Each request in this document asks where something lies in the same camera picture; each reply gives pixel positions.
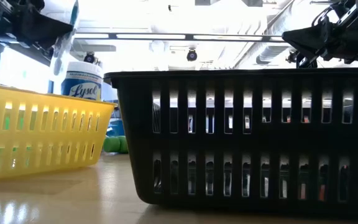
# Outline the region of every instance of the window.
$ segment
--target window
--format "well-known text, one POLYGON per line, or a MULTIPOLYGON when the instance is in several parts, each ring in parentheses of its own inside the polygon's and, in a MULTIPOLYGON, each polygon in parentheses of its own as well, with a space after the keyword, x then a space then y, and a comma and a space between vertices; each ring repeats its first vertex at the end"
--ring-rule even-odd
POLYGON ((8 47, 1 54, 0 84, 2 85, 47 93, 51 74, 52 71, 48 66, 8 47))

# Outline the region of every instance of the green object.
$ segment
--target green object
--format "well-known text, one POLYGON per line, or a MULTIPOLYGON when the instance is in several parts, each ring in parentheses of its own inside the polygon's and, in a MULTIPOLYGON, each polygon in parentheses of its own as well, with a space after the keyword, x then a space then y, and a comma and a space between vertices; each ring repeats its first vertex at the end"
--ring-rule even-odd
POLYGON ((128 144, 127 144, 127 139, 125 138, 125 136, 118 136, 118 139, 121 143, 119 152, 128 153, 128 144))
POLYGON ((118 137, 108 137, 103 143, 105 152, 120 152, 120 146, 121 142, 118 137))

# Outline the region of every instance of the table surface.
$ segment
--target table surface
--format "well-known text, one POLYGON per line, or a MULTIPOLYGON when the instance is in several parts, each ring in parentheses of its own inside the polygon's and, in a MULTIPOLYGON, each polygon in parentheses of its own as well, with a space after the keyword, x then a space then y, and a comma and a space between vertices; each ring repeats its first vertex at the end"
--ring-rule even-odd
POLYGON ((0 223, 358 223, 162 208, 142 202, 128 155, 95 166, 0 180, 0 223))

